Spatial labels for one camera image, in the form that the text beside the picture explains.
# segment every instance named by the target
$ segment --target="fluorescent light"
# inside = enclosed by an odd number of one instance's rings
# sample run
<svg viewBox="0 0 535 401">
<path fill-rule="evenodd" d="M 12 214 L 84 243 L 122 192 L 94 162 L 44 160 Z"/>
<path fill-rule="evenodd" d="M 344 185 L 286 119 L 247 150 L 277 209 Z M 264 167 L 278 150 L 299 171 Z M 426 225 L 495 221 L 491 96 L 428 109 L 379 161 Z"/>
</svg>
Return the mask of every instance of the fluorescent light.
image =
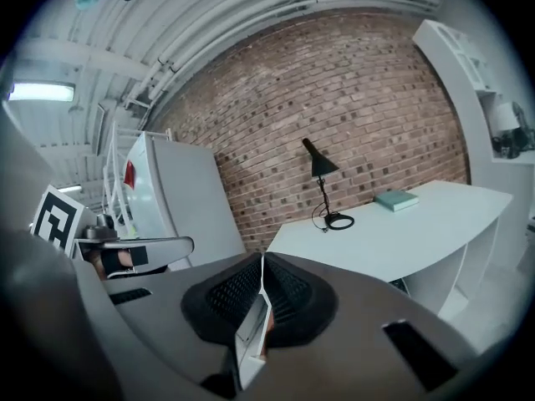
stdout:
<svg viewBox="0 0 535 401">
<path fill-rule="evenodd" d="M 62 193 L 69 193 L 71 191 L 80 191 L 82 190 L 82 186 L 80 184 L 77 185 L 70 185 L 69 187 L 64 187 L 62 189 L 58 189 Z"/>
<path fill-rule="evenodd" d="M 15 84 L 10 101 L 41 99 L 44 101 L 72 101 L 74 86 L 66 84 Z"/>
</svg>

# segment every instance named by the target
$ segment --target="brick wall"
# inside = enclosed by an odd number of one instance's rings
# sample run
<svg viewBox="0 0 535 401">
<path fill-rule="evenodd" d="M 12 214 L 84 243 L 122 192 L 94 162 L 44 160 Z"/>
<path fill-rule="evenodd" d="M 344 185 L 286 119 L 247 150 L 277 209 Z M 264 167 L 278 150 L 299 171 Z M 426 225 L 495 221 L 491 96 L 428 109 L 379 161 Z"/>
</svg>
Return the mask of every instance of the brick wall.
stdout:
<svg viewBox="0 0 535 401">
<path fill-rule="evenodd" d="M 350 10 L 281 23 L 213 61 L 156 121 L 213 150 L 249 251 L 321 203 L 305 137 L 340 167 L 326 177 L 336 211 L 388 189 L 466 182 L 457 117 L 411 41 L 418 24 Z"/>
</svg>

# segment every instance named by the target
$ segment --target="black desk lamp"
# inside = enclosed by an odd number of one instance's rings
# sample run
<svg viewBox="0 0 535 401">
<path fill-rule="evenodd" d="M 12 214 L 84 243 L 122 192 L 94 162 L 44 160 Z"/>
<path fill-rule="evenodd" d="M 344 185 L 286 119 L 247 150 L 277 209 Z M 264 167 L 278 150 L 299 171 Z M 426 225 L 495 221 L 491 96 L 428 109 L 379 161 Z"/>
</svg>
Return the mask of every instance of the black desk lamp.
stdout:
<svg viewBox="0 0 535 401">
<path fill-rule="evenodd" d="M 327 215 L 324 217 L 325 224 L 329 229 L 332 229 L 334 231 L 342 231 L 343 229 L 351 227 L 354 224 L 354 218 L 351 216 L 344 216 L 343 214 L 339 214 L 338 212 L 331 212 L 331 210 L 329 209 L 329 198 L 327 197 L 327 193 L 325 193 L 324 189 L 325 179 L 322 178 L 322 175 L 327 175 L 331 172 L 335 172 L 339 169 L 339 167 L 336 166 L 329 159 L 327 159 L 325 156 L 323 156 L 321 153 L 319 153 L 318 149 L 313 146 L 313 144 L 308 138 L 305 138 L 303 140 L 303 145 L 312 156 L 312 177 L 318 177 L 317 182 L 319 188 L 321 189 L 321 192 L 324 195 L 325 210 L 327 211 Z M 347 223 L 345 225 L 340 225 L 339 223 L 342 220 L 346 220 Z"/>
</svg>

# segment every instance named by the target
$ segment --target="teal book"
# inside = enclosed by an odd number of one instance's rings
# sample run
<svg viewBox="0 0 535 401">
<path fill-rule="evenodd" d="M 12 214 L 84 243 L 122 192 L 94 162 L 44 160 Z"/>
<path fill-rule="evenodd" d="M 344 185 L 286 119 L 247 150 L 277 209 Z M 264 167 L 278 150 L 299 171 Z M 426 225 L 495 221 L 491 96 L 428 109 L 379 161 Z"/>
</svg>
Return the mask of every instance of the teal book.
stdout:
<svg viewBox="0 0 535 401">
<path fill-rule="evenodd" d="M 412 193 L 407 193 L 406 191 L 393 190 L 386 191 L 375 197 L 375 202 L 381 204 L 385 208 L 396 212 L 408 208 L 409 206 L 416 205 L 420 202 L 418 196 L 413 195 Z"/>
</svg>

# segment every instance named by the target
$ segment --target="white wall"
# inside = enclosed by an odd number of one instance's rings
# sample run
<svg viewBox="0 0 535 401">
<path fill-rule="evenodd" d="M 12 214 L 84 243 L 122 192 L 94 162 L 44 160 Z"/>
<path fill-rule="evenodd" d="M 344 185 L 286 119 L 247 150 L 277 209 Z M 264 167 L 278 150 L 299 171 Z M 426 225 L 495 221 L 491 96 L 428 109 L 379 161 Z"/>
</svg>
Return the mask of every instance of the white wall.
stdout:
<svg viewBox="0 0 535 401">
<path fill-rule="evenodd" d="M 517 101 L 535 126 L 535 98 L 522 60 L 507 34 L 481 0 L 443 0 L 437 20 L 469 34 L 492 64 L 505 100 Z"/>
</svg>

